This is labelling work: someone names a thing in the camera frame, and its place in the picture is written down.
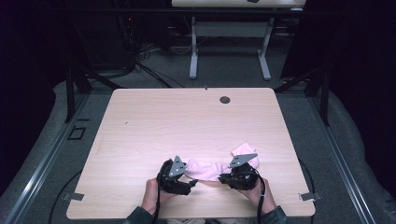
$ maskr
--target person's right hand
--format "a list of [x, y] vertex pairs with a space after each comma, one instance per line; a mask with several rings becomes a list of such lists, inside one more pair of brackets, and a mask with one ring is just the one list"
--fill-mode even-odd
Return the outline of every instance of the person's right hand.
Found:
[[[265, 197], [264, 197], [264, 202], [262, 204], [262, 213], [267, 214], [272, 210], [276, 209], [276, 203], [274, 200], [274, 196], [272, 195], [270, 186], [268, 184], [268, 180], [264, 178], [263, 180], [265, 184]], [[260, 179], [259, 178], [257, 179], [256, 187], [254, 187], [254, 189], [249, 189], [249, 190], [238, 189], [238, 192], [245, 195], [254, 204], [254, 206], [256, 207], [259, 206], [259, 200], [260, 197], [262, 196], [262, 185], [260, 183]]]

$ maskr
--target desk top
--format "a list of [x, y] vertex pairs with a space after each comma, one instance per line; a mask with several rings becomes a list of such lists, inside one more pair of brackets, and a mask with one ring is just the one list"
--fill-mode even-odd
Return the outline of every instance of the desk top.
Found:
[[303, 7], [305, 0], [172, 0], [172, 7]]
[[[219, 98], [231, 102], [223, 104]], [[231, 151], [249, 143], [257, 170], [269, 180], [288, 216], [311, 216], [307, 193], [276, 96], [271, 89], [129, 89], [114, 91], [67, 216], [126, 218], [141, 204], [146, 181], [178, 155], [229, 164]], [[188, 196], [164, 204], [160, 218], [255, 217], [242, 194], [220, 182], [199, 181]]]

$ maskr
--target pink fabric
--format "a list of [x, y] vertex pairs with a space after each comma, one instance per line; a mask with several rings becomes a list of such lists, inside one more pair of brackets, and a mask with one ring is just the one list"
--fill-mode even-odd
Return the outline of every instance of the pink fabric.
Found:
[[[255, 148], [251, 147], [248, 143], [244, 143], [243, 145], [236, 148], [232, 151], [233, 155], [245, 155], [251, 154], [255, 152]], [[260, 164], [259, 159], [257, 157], [253, 158], [248, 162], [253, 168], [257, 168]], [[206, 180], [206, 181], [219, 181], [218, 177], [220, 174], [229, 174], [231, 169], [228, 168], [228, 164], [220, 164], [220, 163], [210, 163], [205, 161], [197, 161], [194, 159], [189, 160], [187, 163], [187, 172], [186, 176], [192, 179]]]

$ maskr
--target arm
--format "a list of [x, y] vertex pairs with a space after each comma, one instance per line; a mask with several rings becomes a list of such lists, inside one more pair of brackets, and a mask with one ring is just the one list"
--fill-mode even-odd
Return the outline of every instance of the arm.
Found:
[[[145, 196], [143, 197], [142, 205], [129, 215], [124, 224], [150, 224], [153, 219], [153, 214], [156, 209], [158, 182], [155, 178], [150, 179], [146, 183]], [[175, 197], [176, 194], [161, 191], [160, 203], [166, 203], [169, 199]]]
[[[271, 192], [268, 180], [264, 179], [265, 183], [265, 197], [262, 204], [262, 223], [263, 224], [284, 224], [287, 222], [287, 217], [280, 206], [276, 206], [274, 196]], [[261, 196], [260, 180], [257, 180], [256, 187], [250, 190], [238, 190], [245, 195], [256, 207], [259, 205]]]

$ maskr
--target table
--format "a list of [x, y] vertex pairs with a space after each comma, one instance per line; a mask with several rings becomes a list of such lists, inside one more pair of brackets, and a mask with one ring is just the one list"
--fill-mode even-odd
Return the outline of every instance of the table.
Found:
[[[303, 7], [305, 0], [261, 0], [252, 3], [247, 0], [172, 0], [172, 7], [253, 7], [253, 8], [292, 8]], [[257, 50], [262, 76], [271, 80], [271, 74], [265, 59], [268, 43], [273, 30], [274, 19], [268, 22], [227, 22], [227, 21], [197, 21], [191, 19], [191, 65], [190, 78], [197, 78], [198, 48], [197, 36], [240, 36], [262, 37], [262, 47]]]
[[[229, 97], [230, 103], [219, 99]], [[146, 181], [178, 155], [228, 164], [249, 143], [287, 216], [315, 213], [276, 96], [271, 89], [129, 89], [109, 101], [67, 216], [126, 218], [141, 204]], [[220, 182], [199, 181], [190, 195], [164, 204], [160, 218], [255, 217], [256, 209]]]

